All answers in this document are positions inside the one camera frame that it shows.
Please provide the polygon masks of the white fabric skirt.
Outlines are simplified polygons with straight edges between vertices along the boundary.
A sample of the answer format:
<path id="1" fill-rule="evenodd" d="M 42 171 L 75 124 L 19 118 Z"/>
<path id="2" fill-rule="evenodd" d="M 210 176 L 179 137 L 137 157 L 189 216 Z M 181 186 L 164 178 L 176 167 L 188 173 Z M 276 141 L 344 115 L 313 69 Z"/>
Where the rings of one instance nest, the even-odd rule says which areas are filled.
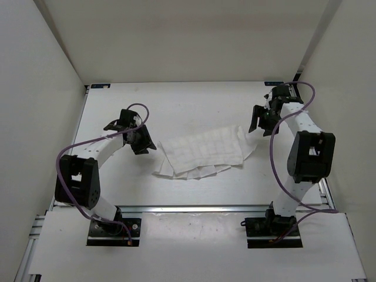
<path id="1" fill-rule="evenodd" d="M 159 162 L 153 172 L 165 179 L 202 179 L 242 167 L 255 151 L 258 136 L 231 125 L 159 142 Z"/>

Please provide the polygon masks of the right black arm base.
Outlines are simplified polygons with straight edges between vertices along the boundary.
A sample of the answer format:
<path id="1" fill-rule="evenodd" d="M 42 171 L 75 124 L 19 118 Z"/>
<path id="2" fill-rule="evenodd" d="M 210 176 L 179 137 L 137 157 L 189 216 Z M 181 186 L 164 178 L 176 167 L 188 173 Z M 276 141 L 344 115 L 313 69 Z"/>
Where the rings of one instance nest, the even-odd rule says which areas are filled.
<path id="1" fill-rule="evenodd" d="M 246 217 L 241 223 L 246 229 L 248 249 L 302 248 L 296 216 L 276 215 L 269 207 L 263 217 Z"/>

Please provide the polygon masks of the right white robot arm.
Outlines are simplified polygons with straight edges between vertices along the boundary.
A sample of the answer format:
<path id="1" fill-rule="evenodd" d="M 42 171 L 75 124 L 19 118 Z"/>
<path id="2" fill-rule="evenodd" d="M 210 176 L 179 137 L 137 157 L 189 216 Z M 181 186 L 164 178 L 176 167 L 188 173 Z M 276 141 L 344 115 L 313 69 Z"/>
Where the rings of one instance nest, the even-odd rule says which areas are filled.
<path id="1" fill-rule="evenodd" d="M 294 217 L 305 194 L 330 174 L 335 136 L 313 122 L 301 99 L 271 94 L 265 95 L 265 99 L 264 106 L 253 108 L 249 132 L 271 136 L 286 123 L 294 137 L 287 158 L 288 178 L 284 189 L 271 204 L 274 214 L 264 219 L 266 232 L 276 235 L 285 228 L 283 218 Z"/>

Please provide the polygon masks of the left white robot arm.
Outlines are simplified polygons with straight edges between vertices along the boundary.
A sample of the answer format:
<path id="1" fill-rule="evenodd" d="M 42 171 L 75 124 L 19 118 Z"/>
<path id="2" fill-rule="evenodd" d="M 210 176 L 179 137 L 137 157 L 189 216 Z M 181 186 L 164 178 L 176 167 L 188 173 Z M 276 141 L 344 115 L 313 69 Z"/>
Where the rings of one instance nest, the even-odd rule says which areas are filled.
<path id="1" fill-rule="evenodd" d="M 131 122 L 112 121 L 100 137 L 78 144 L 83 145 L 86 147 L 76 155 L 58 157 L 55 199 L 77 207 L 89 219 L 103 221 L 104 230 L 117 235 L 123 229 L 123 220 L 116 214 L 118 208 L 101 196 L 99 169 L 126 145 L 136 155 L 148 154 L 156 146 L 145 123 L 137 117 Z"/>

